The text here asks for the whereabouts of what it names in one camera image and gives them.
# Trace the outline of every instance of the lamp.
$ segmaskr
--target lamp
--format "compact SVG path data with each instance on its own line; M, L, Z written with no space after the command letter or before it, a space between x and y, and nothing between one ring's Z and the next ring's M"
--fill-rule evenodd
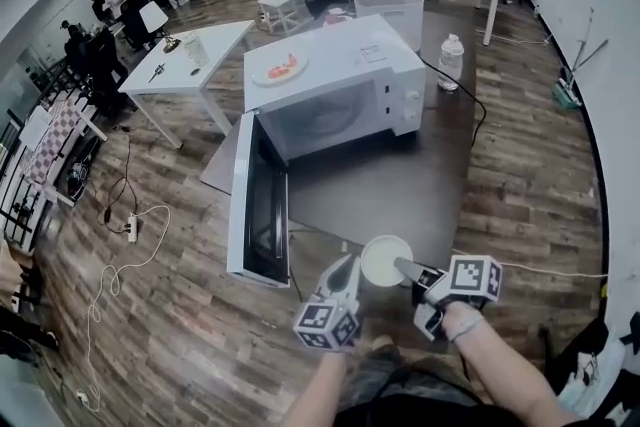
M164 36L164 40L166 45L164 47L164 53L168 54L176 49L176 47L180 44L179 39L172 38L169 36L166 30L162 28L162 26L167 23L169 17L164 14L160 6L155 2L149 2L146 6L144 6L140 10L140 16L142 17L142 21L144 22L144 26L147 28L149 33L161 31Z

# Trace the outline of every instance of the open microwave door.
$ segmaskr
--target open microwave door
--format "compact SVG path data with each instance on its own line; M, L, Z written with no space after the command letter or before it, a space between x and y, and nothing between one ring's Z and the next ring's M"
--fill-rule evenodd
M288 184L280 157L254 112L242 115L233 169L227 272L289 286Z

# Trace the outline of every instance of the water bottle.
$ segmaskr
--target water bottle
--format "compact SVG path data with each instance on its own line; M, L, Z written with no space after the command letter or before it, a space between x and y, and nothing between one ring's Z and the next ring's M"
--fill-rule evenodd
M449 34L447 40L442 44L442 53L440 54L438 69L455 80L460 80L460 77L462 76L463 54L464 47L462 46L462 43L460 43L458 36L455 34ZM458 89L458 84L440 74L438 74L438 86L449 93Z

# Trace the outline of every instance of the tool on table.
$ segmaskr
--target tool on table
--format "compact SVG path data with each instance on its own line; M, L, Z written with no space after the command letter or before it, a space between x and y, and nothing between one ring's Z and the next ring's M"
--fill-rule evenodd
M464 301L480 309L498 301L502 265L490 256L455 255L448 272L404 258L394 264L413 283L413 323L431 341L440 332L448 303Z
M161 73L164 72L164 65L165 63L159 64L158 66L156 66L155 71L153 72L153 76L149 79L149 82L151 82L153 79L155 79L158 75L160 75Z
M337 351L353 347L360 327L356 313L360 257L347 255L326 269L316 291L301 308L293 330L312 349Z

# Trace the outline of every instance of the wood laminate floor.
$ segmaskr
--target wood laminate floor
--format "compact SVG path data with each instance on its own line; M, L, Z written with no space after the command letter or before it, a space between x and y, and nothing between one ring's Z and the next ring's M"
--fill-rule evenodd
M472 4L473 0L448 0ZM484 28L487 10L478 12ZM255 18L256 0L192 0L172 16L171 31ZM275 40L258 29L256 45ZM500 5L494 36L542 41L546 34L526 5ZM565 272L600 272L600 221L594 164L578 112L559 109L551 87L560 60L553 47L494 39L477 45L477 92L488 116L472 150L455 248ZM230 55L209 88L232 122L242 111L242 51ZM131 128L109 131L89 187L75 208L50 212L37 248L45 278L40 314L57 331L59 354L45 352L40 380L69 425L262 425L276 422L303 389L317 355L291 331L295 290L246 285L225 273L229 198L198 180L222 141L220 130L190 97L157 96L154 107L184 141L176 151L136 112ZM162 231L165 212L145 216L135 245L107 231L99 216L122 176L131 144L129 176L138 211L171 207L171 225L156 258L126 269L118 297L98 301L102 322L91 326L91 361L101 387L100 413L84 410L75 391L88 392L87 308L100 272L146 260ZM119 229L133 209L131 195L114 207ZM306 295L324 267L321 255L339 254L340 241L298 232L294 271ZM539 364L541 324L562 348L595 315L598 280L560 278L509 268L502 300L486 315L506 340ZM391 332L407 357L436 350L394 312L367 319L364 338Z

